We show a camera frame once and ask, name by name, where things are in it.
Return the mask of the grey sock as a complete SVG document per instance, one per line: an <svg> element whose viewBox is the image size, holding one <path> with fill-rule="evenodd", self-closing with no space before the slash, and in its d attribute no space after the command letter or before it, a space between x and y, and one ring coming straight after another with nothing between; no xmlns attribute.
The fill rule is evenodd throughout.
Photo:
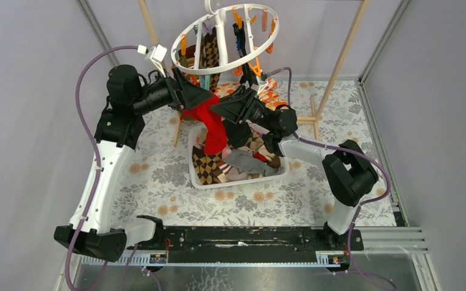
<svg viewBox="0 0 466 291"><path fill-rule="evenodd" d="M253 157L249 152L234 149L224 162L238 170L248 174L262 174L263 176L273 176L280 172L280 168L273 168L267 163Z"/></svg>

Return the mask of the white round clip hanger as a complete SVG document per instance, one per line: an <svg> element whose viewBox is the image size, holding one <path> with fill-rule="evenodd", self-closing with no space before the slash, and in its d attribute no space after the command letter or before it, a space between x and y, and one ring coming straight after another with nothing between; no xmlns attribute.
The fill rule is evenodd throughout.
<svg viewBox="0 0 466 291"><path fill-rule="evenodd" d="M173 65L182 72L193 75L211 75L216 73L228 72L244 64L247 64L255 73L255 76L261 77L263 70L260 65L259 56L268 52L272 47L280 30L279 16L274 9L262 4L234 4L222 8L214 9L211 1L204 2L206 14L193 23L189 24L175 39L169 50L169 55ZM255 44L255 36L252 25L252 20L255 13L259 12L260 18L264 23L264 32L268 34L268 38L260 45ZM205 23L211 20L217 37L218 48L218 65L211 68L200 68L200 47L204 40ZM232 55L237 51L235 45L226 36L226 26L235 23L239 29L243 29L246 38L247 54L237 59L232 59ZM194 51L194 63L190 67L185 67L179 61L179 56L185 54L187 39L190 36L195 36L196 44Z"/></svg>

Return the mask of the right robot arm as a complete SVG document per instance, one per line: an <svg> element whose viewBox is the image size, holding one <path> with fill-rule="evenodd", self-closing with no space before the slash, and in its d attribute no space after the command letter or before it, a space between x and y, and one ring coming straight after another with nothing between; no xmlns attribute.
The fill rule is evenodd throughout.
<svg viewBox="0 0 466 291"><path fill-rule="evenodd" d="M347 243L347 232L362 198L379 180L374 160L363 153L358 143L348 139L334 146L299 136L294 109L287 104L269 109L251 89L222 98L210 110L234 124L250 121L266 129L262 138L269 152L322 166L335 199L323 240L333 250Z"/></svg>

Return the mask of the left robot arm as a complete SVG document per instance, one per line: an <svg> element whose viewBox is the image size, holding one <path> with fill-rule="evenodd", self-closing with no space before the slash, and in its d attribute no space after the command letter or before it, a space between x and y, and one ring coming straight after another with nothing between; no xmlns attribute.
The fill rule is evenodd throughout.
<svg viewBox="0 0 466 291"><path fill-rule="evenodd" d="M120 176L145 126L144 115L165 106L192 109L212 93L191 83L179 69L148 81L132 65L112 68L106 88L106 106L90 133L94 157L86 186L69 223L58 226L53 237L67 249L67 256L115 262L129 247L143 243L157 249L164 243L159 218L139 215L118 224L111 218Z"/></svg>

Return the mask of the hanging black lettered sock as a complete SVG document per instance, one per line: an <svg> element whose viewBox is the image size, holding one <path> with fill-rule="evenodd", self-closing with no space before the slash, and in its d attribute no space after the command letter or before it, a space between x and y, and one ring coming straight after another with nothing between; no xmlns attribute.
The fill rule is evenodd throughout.
<svg viewBox="0 0 466 291"><path fill-rule="evenodd" d="M239 54L239 57L242 58L247 55L245 27L242 26L242 28L240 28L238 24L234 23L232 25L232 28L234 30L237 52ZM240 83L241 84L248 83L249 86L252 86L253 84L257 84L256 75L253 72L253 70L250 68L248 63L246 62L242 64L240 67L241 67Z"/></svg>

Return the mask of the orange patterned cloth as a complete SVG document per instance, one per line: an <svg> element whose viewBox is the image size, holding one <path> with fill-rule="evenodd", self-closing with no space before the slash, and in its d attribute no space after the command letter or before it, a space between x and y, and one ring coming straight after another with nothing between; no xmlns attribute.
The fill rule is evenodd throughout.
<svg viewBox="0 0 466 291"><path fill-rule="evenodd" d="M278 82L274 78L268 78L267 84L263 88L261 94L259 94L258 99L266 104L266 107L275 110L276 107L280 105L288 105L287 100L283 95L280 95L276 92L276 87ZM219 98L225 98L226 96L235 92L236 89L242 89L246 87L247 84L240 84L239 82L225 82L219 84L215 88L215 94Z"/></svg>

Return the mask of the white laundry basket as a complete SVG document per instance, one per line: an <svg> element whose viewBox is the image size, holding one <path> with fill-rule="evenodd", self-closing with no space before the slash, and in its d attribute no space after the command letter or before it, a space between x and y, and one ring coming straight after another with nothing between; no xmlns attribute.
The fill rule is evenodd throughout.
<svg viewBox="0 0 466 291"><path fill-rule="evenodd" d="M287 157L281 157L280 158L281 167L277 175L264 176L262 178L244 179L240 181L230 181L230 182L224 182L224 183L218 183L218 184L203 185L197 176L197 173L193 166L193 160L192 160L192 149L195 144L195 139L203 129L206 130L206 127L203 124L199 124L199 125L195 125L191 127L189 129L188 140L187 140L187 157L188 157L187 160L189 164L188 165L189 176L190 176L190 181L192 185L196 189L205 190L205 189L215 189L219 187L240 186L243 184L250 184L250 183L257 183L257 182L268 182L268 181L272 181L272 180L279 179L279 178L285 178L289 175L290 170L291 170L290 165L289 165L289 159Z"/></svg>

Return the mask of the hanging brown argyle sock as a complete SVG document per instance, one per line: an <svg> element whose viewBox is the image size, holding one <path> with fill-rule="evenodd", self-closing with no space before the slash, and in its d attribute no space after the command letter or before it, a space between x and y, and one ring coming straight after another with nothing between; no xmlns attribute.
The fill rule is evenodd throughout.
<svg viewBox="0 0 466 291"><path fill-rule="evenodd" d="M215 27L211 30L211 33L205 34L204 38L201 39L200 53L201 69L209 69L219 66L217 30ZM220 80L220 73L205 74L201 77L203 78L203 88L215 93Z"/></svg>

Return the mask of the brown argyle sock in basket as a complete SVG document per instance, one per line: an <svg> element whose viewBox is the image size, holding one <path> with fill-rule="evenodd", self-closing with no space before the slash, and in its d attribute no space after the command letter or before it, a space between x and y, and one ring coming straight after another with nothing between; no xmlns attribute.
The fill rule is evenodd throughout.
<svg viewBox="0 0 466 291"><path fill-rule="evenodd" d="M224 171L220 168L223 161L222 152L207 155L204 152L204 141L196 137L192 149L193 166L200 182L203 185L218 184L228 182Z"/></svg>

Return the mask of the floral table cloth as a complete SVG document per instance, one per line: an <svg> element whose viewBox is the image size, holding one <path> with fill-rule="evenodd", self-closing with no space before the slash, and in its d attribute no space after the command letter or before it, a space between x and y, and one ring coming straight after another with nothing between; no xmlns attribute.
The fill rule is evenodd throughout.
<svg viewBox="0 0 466 291"><path fill-rule="evenodd" d="M292 81L291 106L310 113L310 98L320 103L327 81ZM338 145L357 142L378 159L354 80L336 81L322 119L319 140ZM137 215L161 218L171 226L322 226L333 212L332 196L322 166L289 160L289 172L274 181L216 189L191 184L188 133L200 122L181 122L178 144L173 136L178 115L169 108L144 117L146 126L135 154L128 160L112 204L112 223ZM362 207L356 226L396 226L389 198Z"/></svg>

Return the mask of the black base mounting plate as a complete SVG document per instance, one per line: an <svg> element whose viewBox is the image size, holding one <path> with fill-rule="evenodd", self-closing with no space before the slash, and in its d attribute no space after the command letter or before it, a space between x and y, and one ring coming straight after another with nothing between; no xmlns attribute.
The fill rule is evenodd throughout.
<svg viewBox="0 0 466 291"><path fill-rule="evenodd" d="M360 231L338 235L321 227L167 226L138 250L160 251L169 263L315 263L318 253L363 251Z"/></svg>

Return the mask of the wooden drying rack frame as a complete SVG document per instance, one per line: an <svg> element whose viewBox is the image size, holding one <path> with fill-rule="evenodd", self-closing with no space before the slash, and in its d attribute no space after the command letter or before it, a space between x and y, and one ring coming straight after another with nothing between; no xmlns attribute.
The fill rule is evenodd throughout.
<svg viewBox="0 0 466 291"><path fill-rule="evenodd" d="M258 57L263 70L261 77L269 75L273 66L290 67L294 75L306 73L308 76L328 77L328 85L321 101L312 104L311 115L298 118L299 123L311 124L314 128L318 128L326 102L370 3L368 1L236 1L227 6L245 3L266 5L274 9L280 18L280 30L272 47ZM140 1L139 5L152 39L166 32L175 40L192 23L187 22L185 17L193 8L200 8L200 17L206 14L204 3L199 5L197 1L168 1L167 10L158 11L155 18L149 15L145 1ZM252 19L254 41L257 45L268 38L268 34L262 30L264 23L260 15L256 12ZM237 49L233 24L226 26L226 36ZM204 36L211 33L213 28L212 21L208 20L205 23ZM188 37L186 52L179 56L179 61L185 67L190 67L194 63L195 44L195 36Z"/></svg>

